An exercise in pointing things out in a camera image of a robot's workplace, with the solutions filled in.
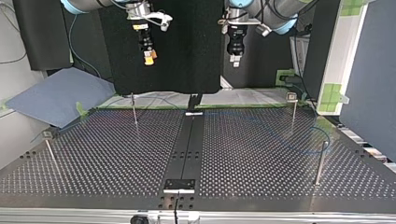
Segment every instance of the black backdrop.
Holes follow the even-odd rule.
[[[137,33],[116,7],[99,14],[117,93],[179,91],[214,93],[222,70],[220,26],[223,0],[152,0],[174,20],[168,31],[153,25],[158,59],[145,66]]]
[[[48,4],[48,1],[52,0],[36,0],[35,4],[43,10],[57,11],[58,14],[33,11],[28,18],[19,20],[19,23],[23,28],[31,27],[32,22],[43,30],[50,29],[60,35],[45,35],[32,29],[22,32],[27,48],[30,40],[47,43],[49,39],[67,46],[66,33],[61,29],[63,17],[59,17],[62,14],[61,3]],[[102,78],[114,81],[118,94],[148,91],[214,93],[219,90],[220,75],[224,75],[236,88],[274,87],[276,70],[292,68],[289,36],[294,34],[293,31],[286,35],[270,34],[263,38],[255,33],[254,27],[250,27],[245,38],[246,54],[241,67],[235,69],[228,62],[229,55],[225,52],[227,41],[224,41],[225,37],[217,25],[223,11],[223,0],[150,1],[156,10],[163,9],[174,17],[166,33],[160,31],[159,27],[153,27],[152,35],[159,58],[150,67],[143,63],[143,55],[137,45],[137,33],[126,20],[124,10],[108,7],[78,16],[72,34],[75,50],[101,72]],[[21,14],[27,15],[22,9],[17,9]],[[73,19],[74,15],[64,10],[67,30]],[[51,24],[43,23],[43,20],[51,21]],[[51,26],[55,22],[61,25]],[[46,65],[37,68],[39,70],[48,69],[48,64],[52,68],[71,65],[67,47],[48,48],[45,44],[32,46],[40,48],[40,55],[58,55],[55,57],[62,64],[67,64],[55,64],[51,57],[28,52],[31,62],[36,60]],[[94,74],[89,66],[82,66],[79,61],[73,65]]]

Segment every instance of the metal post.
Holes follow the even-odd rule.
[[[294,121],[295,121],[295,119],[296,119],[297,102],[298,102],[298,101],[294,102],[293,123],[294,123]]]
[[[131,93],[131,105],[134,110],[134,123],[137,124],[137,116],[136,116],[136,110],[134,108],[134,93],[133,92]]]
[[[56,161],[55,155],[54,155],[53,152],[52,152],[52,147],[50,146],[50,140],[46,139],[46,144],[47,144],[47,148],[49,149],[49,154],[50,154],[50,156],[52,157],[53,160]]]
[[[319,166],[318,166],[318,172],[317,172],[317,178],[315,180],[315,185],[319,184],[320,181],[320,176],[321,176],[321,172],[323,170],[323,162],[324,162],[324,158],[326,157],[326,148],[329,146],[329,142],[324,141],[323,145],[322,145],[322,150],[320,152],[320,159],[319,159]]]

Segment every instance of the blue cloth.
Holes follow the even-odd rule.
[[[115,93],[112,83],[76,68],[63,69],[9,100],[6,105],[26,116],[63,128],[77,119],[77,102],[84,110]]]

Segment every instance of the green tape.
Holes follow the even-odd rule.
[[[276,86],[286,86],[284,81],[280,80],[280,77],[294,77],[294,69],[289,70],[277,70],[276,71]]]
[[[363,0],[344,0],[341,7],[341,16],[359,16],[363,5]]]
[[[8,110],[8,107],[6,106],[6,102],[9,100],[9,98],[8,99],[5,99],[5,100],[2,100],[1,102],[0,102],[0,110]]]
[[[88,110],[84,110],[84,108],[82,107],[82,103],[81,102],[77,102],[76,103],[76,110],[78,111],[79,115],[81,116],[81,118],[85,118],[87,117],[89,111]]]
[[[335,112],[338,103],[341,100],[341,84],[327,83],[321,95],[319,111]]]
[[[290,104],[265,104],[265,105],[198,105],[197,109],[221,109],[221,108],[280,108]]]

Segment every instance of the gray panel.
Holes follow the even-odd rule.
[[[394,213],[396,175],[339,133],[291,108],[207,110],[194,210]],[[320,185],[321,144],[331,135]]]
[[[371,3],[361,31],[340,120],[396,161],[396,1]]]
[[[0,181],[0,206],[158,209],[181,111],[98,111]]]

